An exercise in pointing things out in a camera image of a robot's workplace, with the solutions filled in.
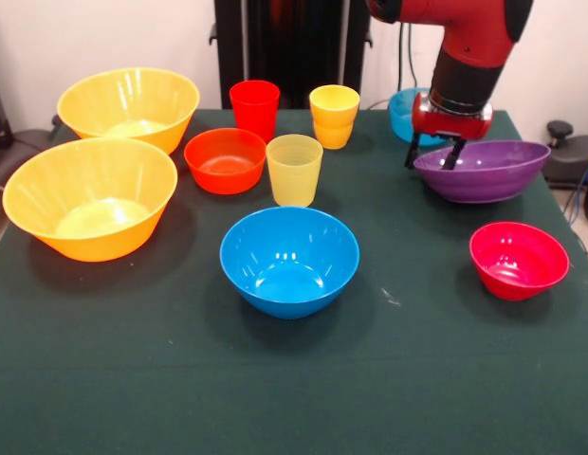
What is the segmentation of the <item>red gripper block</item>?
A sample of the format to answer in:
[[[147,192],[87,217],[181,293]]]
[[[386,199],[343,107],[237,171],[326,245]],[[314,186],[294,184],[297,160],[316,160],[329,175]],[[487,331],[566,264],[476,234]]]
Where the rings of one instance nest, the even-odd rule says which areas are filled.
[[[420,134],[436,137],[456,138],[451,151],[446,156],[442,169],[453,170],[463,151],[466,140],[483,138],[493,119],[493,106],[488,103],[479,113],[471,116],[459,116],[440,110],[430,100],[429,94],[421,92],[416,95],[412,110],[412,136],[404,166],[412,169],[418,156]]]

